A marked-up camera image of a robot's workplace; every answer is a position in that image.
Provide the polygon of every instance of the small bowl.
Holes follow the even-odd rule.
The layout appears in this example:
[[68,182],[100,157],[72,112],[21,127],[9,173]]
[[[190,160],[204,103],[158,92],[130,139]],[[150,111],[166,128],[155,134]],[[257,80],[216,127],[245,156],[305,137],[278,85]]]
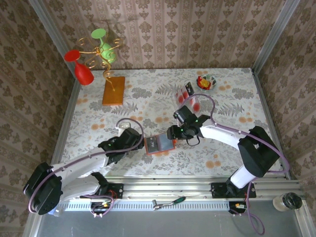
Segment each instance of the small bowl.
[[[211,83],[211,86],[209,89],[205,89],[203,87],[201,87],[198,83],[198,80],[199,78],[202,78],[202,79],[205,79],[207,80],[208,82]],[[216,80],[215,78],[211,75],[211,74],[204,74],[204,75],[201,75],[197,78],[197,86],[202,90],[202,91],[208,91],[208,90],[212,90],[215,86],[216,86]]]

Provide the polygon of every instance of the orange wooden base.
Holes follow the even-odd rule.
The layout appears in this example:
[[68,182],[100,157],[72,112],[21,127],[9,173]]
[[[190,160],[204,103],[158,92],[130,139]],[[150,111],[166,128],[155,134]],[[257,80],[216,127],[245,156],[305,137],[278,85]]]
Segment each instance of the orange wooden base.
[[113,91],[111,83],[105,82],[102,105],[122,105],[125,87],[125,77],[110,77],[108,78],[113,84],[115,91]]

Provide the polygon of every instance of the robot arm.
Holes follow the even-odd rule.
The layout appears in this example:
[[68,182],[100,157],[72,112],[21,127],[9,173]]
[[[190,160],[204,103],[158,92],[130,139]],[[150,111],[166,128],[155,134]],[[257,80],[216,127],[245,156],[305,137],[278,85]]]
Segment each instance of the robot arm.
[[[227,192],[232,196],[244,188],[252,180],[263,177],[279,158],[278,154],[266,145],[255,139],[235,133],[216,125],[207,125],[209,116],[201,115],[199,118],[193,114],[187,106],[183,106],[174,113],[174,117],[181,122],[181,126],[171,126],[167,131],[168,139],[188,140],[194,136],[211,138],[228,144],[240,151],[243,165],[227,180]],[[250,130],[254,135],[274,146],[273,141],[263,128],[255,126]]]
[[78,177],[113,162],[117,163],[128,154],[128,148],[138,143],[139,145],[133,150],[143,148],[144,139],[140,141],[141,138],[142,136],[135,129],[129,127],[119,137],[101,142],[98,147],[75,159],[52,166],[46,162],[41,163],[29,178],[23,192],[31,199],[39,184],[48,178],[31,200],[32,208],[39,215],[54,212],[60,201],[82,195],[105,195],[108,182],[100,173],[92,173],[84,178]]

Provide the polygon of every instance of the floral tablecloth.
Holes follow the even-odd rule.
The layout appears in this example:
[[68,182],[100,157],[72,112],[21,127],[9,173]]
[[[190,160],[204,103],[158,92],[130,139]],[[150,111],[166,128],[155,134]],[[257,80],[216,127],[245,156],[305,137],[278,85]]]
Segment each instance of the floral tablecloth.
[[[223,125],[247,131],[255,125],[268,133],[266,117],[257,94],[250,69],[160,69],[119,70],[114,76],[124,76],[125,91],[122,106],[102,106],[105,80],[102,71],[94,71],[92,84],[83,86],[78,96],[62,161],[70,160],[97,146],[118,131],[120,118],[138,120],[146,136],[166,132],[176,124],[173,118],[174,91],[201,74],[212,74],[217,85],[208,94],[216,101],[214,119]],[[209,114],[211,103],[200,97],[201,112]],[[132,127],[140,131],[136,124]],[[190,147],[178,141],[176,149],[148,156],[145,149],[132,151],[117,164],[100,170],[104,175],[231,175],[242,165],[239,151],[211,139],[201,139]],[[271,168],[280,170],[279,162]]]

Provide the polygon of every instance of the gray leaf pattern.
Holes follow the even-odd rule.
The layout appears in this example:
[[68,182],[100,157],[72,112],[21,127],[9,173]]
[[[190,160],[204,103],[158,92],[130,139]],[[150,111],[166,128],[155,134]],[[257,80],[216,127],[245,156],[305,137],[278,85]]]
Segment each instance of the gray leaf pattern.
[[[200,93],[195,81],[198,72],[205,70],[218,83],[212,91],[206,92],[215,100],[214,119],[218,123],[244,131],[259,125],[269,132],[261,102],[254,96],[256,85],[249,69],[114,71],[115,77],[123,76],[126,81],[121,106],[102,106],[102,71],[93,71],[93,83],[83,86],[79,93],[62,161],[82,155],[100,142],[117,136],[115,124],[123,117],[139,121],[145,136],[165,133],[176,124],[173,118],[177,109],[175,91],[191,81],[195,92]],[[201,105],[198,116],[209,115],[212,103],[201,96],[198,100]],[[133,122],[131,126],[140,132]],[[196,147],[190,147],[186,141],[178,141],[175,146],[175,150],[152,156],[148,156],[145,149],[132,151],[117,164],[105,166],[99,172],[108,176],[231,175],[242,164],[239,151],[216,140],[201,139]],[[276,163],[272,169],[280,169],[280,164]],[[5,170],[0,168],[2,173],[5,174]]]

